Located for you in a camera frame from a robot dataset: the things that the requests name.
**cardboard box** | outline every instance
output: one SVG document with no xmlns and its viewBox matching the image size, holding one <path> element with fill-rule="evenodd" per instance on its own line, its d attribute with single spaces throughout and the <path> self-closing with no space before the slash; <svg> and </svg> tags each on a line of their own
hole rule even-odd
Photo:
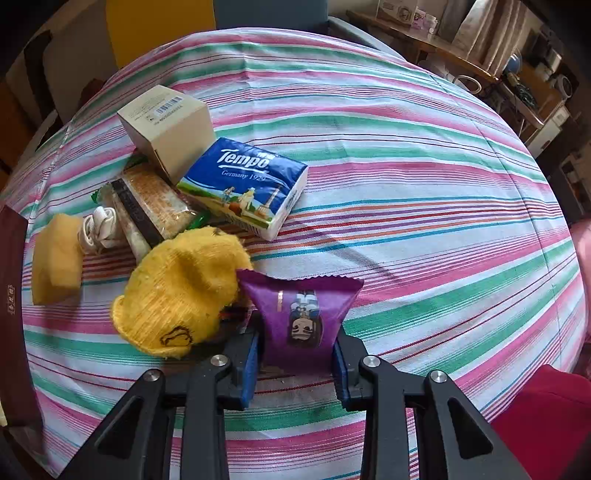
<svg viewBox="0 0 591 480">
<path fill-rule="evenodd" d="M 394 20 L 404 25 L 412 25 L 418 0 L 380 0 L 378 17 Z"/>
<path fill-rule="evenodd" d="M 215 142 L 207 105 L 156 85 L 117 112 L 136 147 L 173 185 Z"/>
</svg>

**yellow knitted hat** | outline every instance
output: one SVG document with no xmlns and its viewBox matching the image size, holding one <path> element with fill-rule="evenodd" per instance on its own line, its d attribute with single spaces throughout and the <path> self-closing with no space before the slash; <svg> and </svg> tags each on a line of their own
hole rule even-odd
<svg viewBox="0 0 591 480">
<path fill-rule="evenodd" d="M 180 358 L 217 332 L 220 311 L 238 296 L 238 268 L 252 264 L 234 235 L 214 227 L 181 233 L 133 271 L 111 305 L 113 324 L 139 350 Z"/>
</svg>

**plastic wrapper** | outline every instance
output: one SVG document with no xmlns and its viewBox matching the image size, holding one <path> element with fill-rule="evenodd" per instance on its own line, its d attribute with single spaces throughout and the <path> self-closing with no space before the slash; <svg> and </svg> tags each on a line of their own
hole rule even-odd
<svg viewBox="0 0 591 480">
<path fill-rule="evenodd" d="M 336 336 L 363 280 L 279 280 L 254 270 L 236 274 L 263 318 L 265 364 L 291 374 L 329 373 Z"/>
<path fill-rule="evenodd" d="M 113 204 L 138 263 L 156 245 L 184 231 L 198 214 L 147 163 L 125 170 L 101 189 L 101 198 Z"/>
</svg>

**white cable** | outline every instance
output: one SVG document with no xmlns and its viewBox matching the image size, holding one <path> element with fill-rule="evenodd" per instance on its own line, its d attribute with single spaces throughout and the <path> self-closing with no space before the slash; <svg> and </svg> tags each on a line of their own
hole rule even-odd
<svg viewBox="0 0 591 480">
<path fill-rule="evenodd" d="M 117 221 L 117 212 L 110 207 L 97 207 L 92 215 L 82 220 L 78 242 L 86 254 L 99 254 L 104 248 L 127 244 L 123 230 Z"/>
</svg>

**yellow chair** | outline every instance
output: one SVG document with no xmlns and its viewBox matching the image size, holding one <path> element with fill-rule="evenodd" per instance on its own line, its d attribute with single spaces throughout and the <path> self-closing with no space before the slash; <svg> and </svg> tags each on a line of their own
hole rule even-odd
<svg viewBox="0 0 591 480">
<path fill-rule="evenodd" d="M 216 28 L 212 0 L 107 0 L 106 19 L 119 68 L 160 45 Z"/>
</svg>

